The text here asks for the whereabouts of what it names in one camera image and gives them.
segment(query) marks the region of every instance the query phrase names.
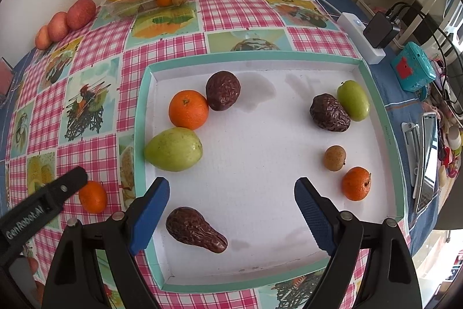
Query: large green fruit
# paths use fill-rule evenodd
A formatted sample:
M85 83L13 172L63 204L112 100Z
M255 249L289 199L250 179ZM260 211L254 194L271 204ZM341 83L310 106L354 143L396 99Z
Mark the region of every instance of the large green fruit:
M344 82L337 89L337 100L353 121L360 122L370 113L368 96L356 81Z
M159 169L180 172L200 161L202 145L193 131L173 127L151 139L145 146L144 156Z

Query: white tray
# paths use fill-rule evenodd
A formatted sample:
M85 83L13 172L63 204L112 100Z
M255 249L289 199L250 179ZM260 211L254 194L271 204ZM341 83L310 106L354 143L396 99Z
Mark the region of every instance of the white tray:
M209 112L196 130L202 159L183 172L166 172L144 161L153 136L173 127L168 105L181 90L205 94L217 71L235 73L238 101L227 111ZM346 132L317 127L312 99L336 95L346 80L370 94L370 116ZM329 172L321 162L331 145L347 152L346 166ZM346 199L342 176L352 167L371 172L369 195ZM162 290L223 292L274 284L322 268L320 250L294 199L298 178L308 177L322 196L360 220L381 223L404 216L403 179L392 128L367 65L355 58L298 52L207 54L150 65L143 77L135 119L135 185L143 195L157 176L170 183L170 199L146 249L151 272ZM228 239L222 254L182 244L165 220L179 206L197 209Z

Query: black cable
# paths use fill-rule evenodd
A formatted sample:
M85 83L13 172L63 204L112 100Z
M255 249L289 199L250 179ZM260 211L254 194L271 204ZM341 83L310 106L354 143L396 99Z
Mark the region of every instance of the black cable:
M461 70L463 71L462 58L461 58L461 55L458 53L457 49L455 48L455 45L453 45L453 42L450 40L450 38L448 37L448 35L447 35L446 33L444 33L443 30L442 30L441 28L439 28L439 26L437 25L437 23L436 23L436 21L435 21L434 19L432 19L432 18L426 19L426 18L425 18L425 17L426 17L426 14L425 14L424 12L422 12L421 10L417 9L416 7L410 5L410 4L406 3L406 2L397 2L397 3L395 3L389 10L386 11L386 15L390 15L390 14L392 13L392 11L394 11L394 8L397 7L399 4L402 4L403 6L399 9L399 12L396 12L396 13L395 13L395 15L394 15L394 20L393 20L393 21L395 21L395 19L399 16L400 12L401 12L404 8L406 8L406 7L409 7L409 8L411 8L411 9L414 9L415 11L417 11L417 14L421 17L421 19L425 22L426 26L429 28L429 30L430 30L430 32L431 32L433 38L434 38L434 41L436 41L436 44L437 44L437 46L439 47L439 51L440 51L441 54L442 54L442 59L443 59L443 61L444 61L444 69L445 69L444 80L443 80L443 82L442 82L442 95L443 95L443 97L444 97L444 100L445 100L446 102L447 102L447 101L450 102L451 104L457 104L457 103L459 103L458 97L459 97L460 94L462 93L463 87L460 88L460 92L458 93L458 96L457 96L457 100L456 100L456 101L452 101L451 98L450 98L450 96L447 96L447 95L446 95L444 86L445 86L445 84L446 84L446 82L447 82L447 76L448 76L448 75L447 75L447 61L446 61L446 59L445 59L444 52L442 51L442 48L441 48L440 44L438 43L437 38L436 38L436 36L434 35L434 32L432 31L432 29L430 28L428 22L431 21L431 22L434 24L434 26L436 27L436 29L444 36L444 38L446 39L446 41L450 44L451 48L453 49L453 51L454 51L455 54L457 55L458 63L460 64L460 68L461 68ZM453 105L451 105L451 107L452 107L453 111L454 111L457 115L459 115L459 116L463 115L463 112L457 112L457 111L455 110L455 108L453 107Z

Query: teal container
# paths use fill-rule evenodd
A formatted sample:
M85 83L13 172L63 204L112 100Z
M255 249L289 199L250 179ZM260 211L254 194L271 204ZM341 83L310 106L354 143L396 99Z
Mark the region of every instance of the teal container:
M391 61L395 75L404 91L415 92L436 80L436 72L428 57L414 42L408 42Z

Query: blue tablecloth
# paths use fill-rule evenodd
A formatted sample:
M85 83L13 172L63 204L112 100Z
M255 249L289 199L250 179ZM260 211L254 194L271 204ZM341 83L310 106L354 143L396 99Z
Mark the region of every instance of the blue tablecloth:
M327 0L341 12L349 12L357 15L361 21L368 22L369 19L365 13L352 0ZM326 4L322 4L326 11L336 14L336 11ZM413 122L419 123L423 109L415 94L405 92L399 85L390 61L395 57L390 47L385 49L386 57L377 65L370 65L370 70L378 87L383 103L386 107L387 114L394 131L395 139L399 147L400 157L404 168L404 176L407 189L408 208L408 226L410 229L410 253L414 255L423 245L431 230L437 221L438 215L438 195L434 197L427 209L418 217L413 214L413 187L411 186L408 165L407 150L402 135L401 123Z

